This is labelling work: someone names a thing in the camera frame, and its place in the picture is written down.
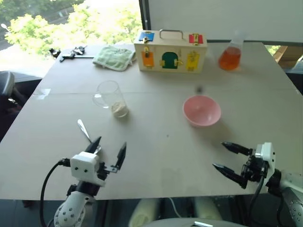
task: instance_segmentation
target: table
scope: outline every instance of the table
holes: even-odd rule
[[[96,67],[91,60],[56,62],[26,103],[0,144],[0,198],[37,200],[49,169],[62,157],[83,151],[87,140],[77,126],[81,118],[91,137],[102,136],[102,159],[108,164],[124,141],[127,153],[118,174],[110,174],[97,199],[249,194],[212,167],[220,163],[241,172],[247,157],[220,145],[247,147],[273,142],[276,167],[302,173],[303,99],[260,43],[246,43],[241,69],[226,72],[216,59],[225,44],[210,44],[201,75],[125,72]],[[87,48],[87,54],[98,51]],[[98,83],[116,80],[130,114],[116,119],[92,102]],[[204,87],[221,106],[222,118],[207,128],[191,127],[182,104]],[[41,99],[41,89],[50,94]],[[70,170],[59,167],[49,179],[45,199],[63,200]]]

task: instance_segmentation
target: plastic bowl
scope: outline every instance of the plastic bowl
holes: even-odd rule
[[[183,104],[183,113],[189,123],[195,127],[215,124],[221,117],[221,108],[207,96],[192,96]]]

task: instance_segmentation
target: wooden box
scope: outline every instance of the wooden box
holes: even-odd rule
[[[134,46],[142,71],[200,73],[207,40],[203,34],[144,30],[139,32]]]

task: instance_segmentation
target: orange liquid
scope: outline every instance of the orange liquid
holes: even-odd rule
[[[236,47],[229,46],[219,58],[219,66],[223,70],[234,70],[240,64],[241,50]]]

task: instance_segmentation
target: metal handle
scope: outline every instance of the metal handle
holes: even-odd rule
[[[161,29],[160,33],[159,33],[160,39],[162,39],[162,37],[161,37],[161,33],[162,32],[180,32],[181,35],[182,35],[182,39],[183,39],[183,32],[181,30],[166,30],[166,29]]]

